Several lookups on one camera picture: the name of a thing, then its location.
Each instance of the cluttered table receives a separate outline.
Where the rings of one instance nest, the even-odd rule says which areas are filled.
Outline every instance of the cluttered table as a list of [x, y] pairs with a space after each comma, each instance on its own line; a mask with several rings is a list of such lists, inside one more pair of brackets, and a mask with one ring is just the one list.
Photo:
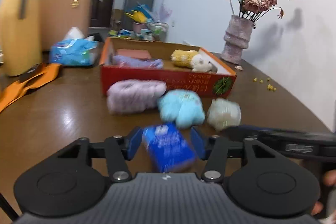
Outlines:
[[[293, 95], [267, 76], [242, 61], [243, 71], [228, 97], [241, 107], [241, 123], [261, 127], [328, 132], [327, 127]], [[269, 91], [271, 84], [277, 90]], [[208, 110], [211, 98], [202, 98]], [[0, 114], [0, 192], [19, 212], [13, 195], [17, 177], [67, 144], [81, 137], [91, 142], [102, 142], [113, 135], [127, 135], [135, 126], [160, 124], [157, 110], [140, 114], [113, 116], [101, 93], [100, 67], [65, 68], [60, 77], [28, 94], [7, 107]], [[206, 135], [215, 131], [206, 122], [201, 130]], [[182, 131], [188, 139], [189, 131]], [[107, 174], [105, 160], [93, 160], [93, 167]], [[200, 173], [205, 163], [197, 160], [187, 172]], [[229, 159], [227, 174], [239, 168], [240, 160]], [[140, 146], [134, 160], [128, 162], [133, 175], [151, 172], [153, 166], [144, 146]], [[0, 223], [10, 220], [0, 211]]]

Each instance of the red cardboard box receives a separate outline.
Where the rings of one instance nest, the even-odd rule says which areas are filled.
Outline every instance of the red cardboard box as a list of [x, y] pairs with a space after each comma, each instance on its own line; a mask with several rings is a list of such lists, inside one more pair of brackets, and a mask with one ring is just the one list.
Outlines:
[[[163, 60], [164, 68], [127, 68], [113, 65], [113, 56], [118, 49], [147, 50], [153, 59]], [[178, 49], [199, 51], [205, 60], [210, 61], [217, 68], [217, 73], [195, 73], [191, 72], [191, 69], [174, 66], [170, 56]], [[158, 41], [140, 42], [113, 37], [105, 41], [100, 58], [100, 76], [104, 95], [110, 86], [118, 81], [138, 79], [164, 81], [168, 90], [193, 90], [199, 96], [226, 98], [236, 80], [236, 73], [229, 66], [202, 47]]]

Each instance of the green plant graphic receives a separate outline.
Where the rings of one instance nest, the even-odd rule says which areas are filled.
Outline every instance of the green plant graphic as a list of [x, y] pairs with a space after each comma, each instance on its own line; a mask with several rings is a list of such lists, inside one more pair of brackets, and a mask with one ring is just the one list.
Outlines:
[[231, 86], [232, 79], [230, 77], [223, 77], [213, 85], [212, 93], [215, 95], [223, 95]]

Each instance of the orange strap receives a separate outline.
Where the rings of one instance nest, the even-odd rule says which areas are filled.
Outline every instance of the orange strap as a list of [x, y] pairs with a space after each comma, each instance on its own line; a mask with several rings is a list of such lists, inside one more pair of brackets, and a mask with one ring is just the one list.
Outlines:
[[[47, 67], [44, 67], [43, 70], [34, 75], [32, 78], [27, 81], [20, 83], [20, 81], [16, 81], [13, 84], [9, 85], [1, 94], [0, 97], [0, 113], [9, 105], [14, 103], [16, 100], [23, 97], [28, 90], [38, 89], [41, 86], [53, 81], [56, 79], [59, 72], [60, 64], [52, 63]], [[32, 79], [40, 77], [31, 85], [26, 86], [26, 84]]]

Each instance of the gray ribbed panel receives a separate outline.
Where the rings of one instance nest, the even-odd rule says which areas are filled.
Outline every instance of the gray ribbed panel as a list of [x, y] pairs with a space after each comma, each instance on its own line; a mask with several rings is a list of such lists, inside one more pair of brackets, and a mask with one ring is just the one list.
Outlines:
[[310, 216], [265, 219], [236, 207], [221, 186], [200, 182], [195, 174], [140, 173], [111, 186], [90, 210], [67, 218], [25, 214], [16, 224], [318, 224]]

